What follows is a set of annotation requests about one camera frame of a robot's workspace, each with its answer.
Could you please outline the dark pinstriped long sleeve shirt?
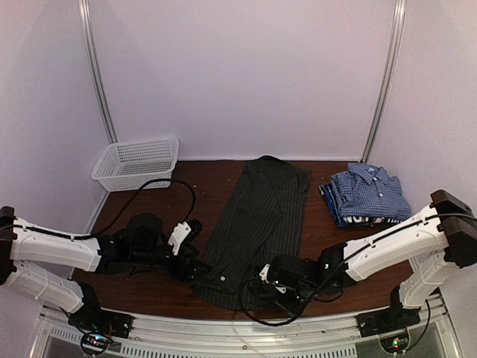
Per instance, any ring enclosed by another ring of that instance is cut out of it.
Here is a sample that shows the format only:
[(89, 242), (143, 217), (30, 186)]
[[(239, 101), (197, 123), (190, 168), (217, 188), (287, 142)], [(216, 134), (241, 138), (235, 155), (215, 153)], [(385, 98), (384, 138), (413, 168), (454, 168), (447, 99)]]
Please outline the dark pinstriped long sleeve shirt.
[(227, 310), (273, 308), (273, 289), (251, 279), (276, 256), (299, 254), (310, 180), (275, 157), (245, 163), (203, 259), (212, 269), (193, 284), (199, 298)]

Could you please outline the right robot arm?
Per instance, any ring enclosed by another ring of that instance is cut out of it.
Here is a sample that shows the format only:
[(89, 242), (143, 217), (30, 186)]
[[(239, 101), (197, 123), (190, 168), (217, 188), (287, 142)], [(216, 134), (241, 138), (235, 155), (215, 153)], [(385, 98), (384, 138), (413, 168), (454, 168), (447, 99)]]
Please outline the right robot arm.
[(382, 323), (399, 328), (457, 269), (476, 264), (476, 218), (469, 205), (445, 190), (404, 222), (362, 239), (323, 250), (317, 260), (279, 255), (259, 278), (274, 286), (277, 302), (289, 311), (310, 298), (335, 296), (390, 266), (420, 255), (418, 270), (397, 287), (397, 301), (382, 313)]

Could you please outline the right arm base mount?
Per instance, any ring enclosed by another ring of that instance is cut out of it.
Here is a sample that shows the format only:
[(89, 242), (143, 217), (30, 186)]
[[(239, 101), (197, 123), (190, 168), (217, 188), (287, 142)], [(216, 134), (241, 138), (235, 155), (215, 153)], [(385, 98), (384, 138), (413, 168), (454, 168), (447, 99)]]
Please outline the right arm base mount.
[(420, 323), (420, 309), (385, 308), (356, 316), (361, 337), (382, 335)]

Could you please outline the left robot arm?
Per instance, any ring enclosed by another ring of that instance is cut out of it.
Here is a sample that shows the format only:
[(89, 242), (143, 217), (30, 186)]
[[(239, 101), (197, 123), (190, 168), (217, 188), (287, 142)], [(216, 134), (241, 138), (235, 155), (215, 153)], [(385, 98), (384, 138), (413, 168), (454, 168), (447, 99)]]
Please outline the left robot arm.
[(40, 227), (1, 208), (1, 283), (78, 315), (91, 331), (107, 325), (94, 289), (63, 279), (45, 264), (68, 266), (99, 275), (168, 270), (181, 283), (191, 283), (211, 266), (198, 259), (192, 241), (202, 231), (197, 219), (178, 223), (170, 235), (151, 213), (132, 216), (113, 234), (77, 235)]

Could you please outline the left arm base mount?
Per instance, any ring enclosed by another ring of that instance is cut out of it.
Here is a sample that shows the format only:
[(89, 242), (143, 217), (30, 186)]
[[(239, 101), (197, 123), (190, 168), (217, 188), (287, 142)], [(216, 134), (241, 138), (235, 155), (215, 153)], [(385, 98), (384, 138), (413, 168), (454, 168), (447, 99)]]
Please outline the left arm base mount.
[(100, 333), (108, 337), (127, 339), (133, 323), (133, 316), (108, 310), (99, 313), (68, 313), (68, 321), (79, 331)]

